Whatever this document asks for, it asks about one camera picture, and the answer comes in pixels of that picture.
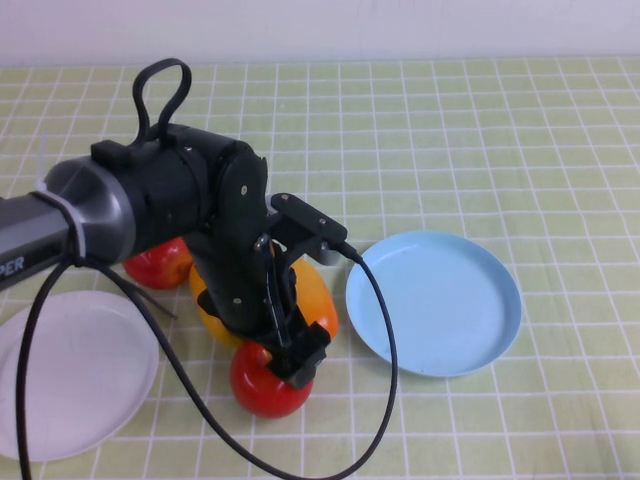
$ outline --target black loop handle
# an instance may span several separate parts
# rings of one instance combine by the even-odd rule
[[[142,99],[142,90],[151,77],[155,74],[166,70],[170,67],[179,66],[182,69],[182,79],[178,90],[174,93],[173,97],[167,102],[158,118],[158,137],[160,138],[160,144],[166,145],[168,142],[167,129],[169,127],[169,120],[171,116],[178,110],[182,102],[189,95],[191,89],[191,69],[189,66],[178,60],[177,58],[166,58],[160,60],[152,65],[149,65],[143,69],[133,81],[133,103],[136,106],[138,112],[138,135],[136,136],[131,147],[137,147],[149,140],[149,113],[147,107]]]

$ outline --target plate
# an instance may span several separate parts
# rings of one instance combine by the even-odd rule
[[[418,231],[389,237],[367,250],[391,316],[399,367],[450,377],[478,370],[515,340],[522,309],[518,288],[500,261],[457,235]],[[391,360],[373,288],[355,266],[347,310],[369,348]]]
[[[0,327],[0,454],[17,458],[15,384],[29,307]],[[27,372],[33,461],[67,458],[114,435],[155,380],[158,343],[127,299],[98,291],[47,298]]]

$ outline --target table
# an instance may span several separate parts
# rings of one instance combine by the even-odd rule
[[[130,141],[140,66],[0,70],[0,195],[33,189],[44,162]],[[413,229],[464,235],[500,258],[524,301],[504,358],[449,381],[402,374],[369,478],[640,478],[640,58],[513,58],[198,65],[175,121],[238,136],[267,157],[269,190],[344,222],[364,250]],[[177,73],[146,93],[157,118]],[[278,421],[253,419],[228,385],[231,351],[201,325],[187,288],[154,293],[162,320],[224,426],[294,473],[334,473],[368,445],[386,363],[349,328],[349,266],[322,268],[342,329],[312,397]],[[6,320],[43,276],[2,293]],[[113,291],[91,271],[56,288]],[[39,478],[246,478],[163,361],[118,435]],[[0,460],[0,478],[17,478]]]

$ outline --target white wall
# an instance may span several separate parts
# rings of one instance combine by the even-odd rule
[[[640,1],[0,0],[0,65],[585,53],[640,53]]]

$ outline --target tomato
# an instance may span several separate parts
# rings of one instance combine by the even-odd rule
[[[296,272],[298,307],[309,325],[318,322],[331,338],[338,334],[338,313],[331,293],[318,270],[300,258],[293,265]]]
[[[269,352],[257,343],[245,342],[231,361],[231,390],[246,410],[266,418],[281,418],[299,409],[311,393],[313,381],[297,390],[267,368]]]
[[[206,290],[206,285],[202,277],[198,273],[198,269],[195,265],[191,267],[191,272],[189,273],[189,285],[191,286],[191,295],[193,299],[196,301],[196,305],[198,306],[198,313],[200,314],[200,319],[204,326],[209,331],[209,334],[216,340],[221,341],[225,345],[229,345],[230,347],[239,347],[242,344],[242,340],[235,335],[233,335],[226,327],[222,324],[222,321],[213,315],[209,315],[205,312],[202,307],[198,304],[198,297]]]
[[[126,260],[122,266],[136,282],[157,290],[184,283],[193,264],[182,238],[175,238]]]
[[[338,314],[322,276],[313,265],[303,259],[296,261],[293,264],[293,269],[297,276],[298,307],[306,322],[309,325],[318,322],[329,332],[331,338],[334,338],[338,333]],[[206,285],[195,265],[191,268],[189,283],[193,299],[198,303],[198,297],[206,289]],[[218,317],[209,315],[199,305],[198,312],[202,322],[214,338],[232,347],[240,346],[242,340],[230,333]]]

